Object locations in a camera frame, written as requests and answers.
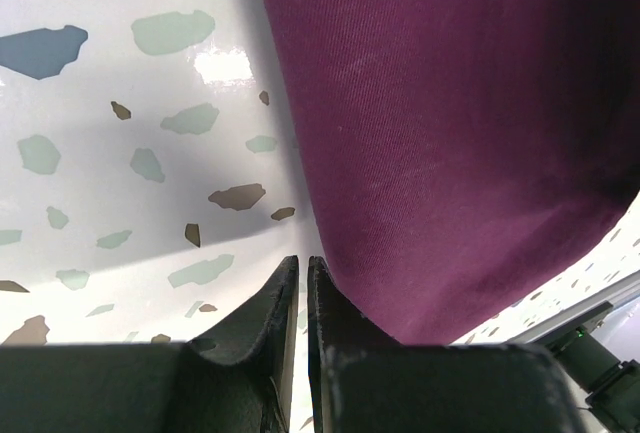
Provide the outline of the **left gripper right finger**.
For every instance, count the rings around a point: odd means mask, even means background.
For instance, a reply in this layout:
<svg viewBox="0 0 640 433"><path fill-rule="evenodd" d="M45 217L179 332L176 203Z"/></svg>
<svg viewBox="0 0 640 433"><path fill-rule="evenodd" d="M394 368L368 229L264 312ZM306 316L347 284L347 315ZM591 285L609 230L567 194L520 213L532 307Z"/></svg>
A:
<svg viewBox="0 0 640 433"><path fill-rule="evenodd" d="M309 382L317 432L582 432L559 366L522 344L404 346L308 266Z"/></svg>

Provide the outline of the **purple cloth mat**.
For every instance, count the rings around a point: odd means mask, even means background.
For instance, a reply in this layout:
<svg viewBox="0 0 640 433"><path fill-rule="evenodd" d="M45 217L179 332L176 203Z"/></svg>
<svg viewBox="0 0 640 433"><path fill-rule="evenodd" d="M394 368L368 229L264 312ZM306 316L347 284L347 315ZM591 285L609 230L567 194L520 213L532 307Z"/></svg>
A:
<svg viewBox="0 0 640 433"><path fill-rule="evenodd" d="M336 287L450 343L639 191L639 0L264 0Z"/></svg>

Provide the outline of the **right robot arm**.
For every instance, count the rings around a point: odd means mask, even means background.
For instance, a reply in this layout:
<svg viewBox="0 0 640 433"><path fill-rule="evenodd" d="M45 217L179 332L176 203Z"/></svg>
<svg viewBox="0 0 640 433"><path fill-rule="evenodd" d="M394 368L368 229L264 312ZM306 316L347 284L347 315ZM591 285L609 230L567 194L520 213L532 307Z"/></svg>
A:
<svg viewBox="0 0 640 433"><path fill-rule="evenodd" d="M587 394L587 410L609 431L639 431L639 363L621 361L584 328L543 345Z"/></svg>

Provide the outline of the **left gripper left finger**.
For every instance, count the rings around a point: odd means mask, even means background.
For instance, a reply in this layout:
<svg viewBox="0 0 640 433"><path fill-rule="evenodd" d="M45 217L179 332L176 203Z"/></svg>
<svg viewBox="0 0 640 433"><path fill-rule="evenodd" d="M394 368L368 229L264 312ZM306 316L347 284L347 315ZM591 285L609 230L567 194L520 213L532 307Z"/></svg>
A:
<svg viewBox="0 0 640 433"><path fill-rule="evenodd" d="M4 432L286 432L299 261L184 343L4 347Z"/></svg>

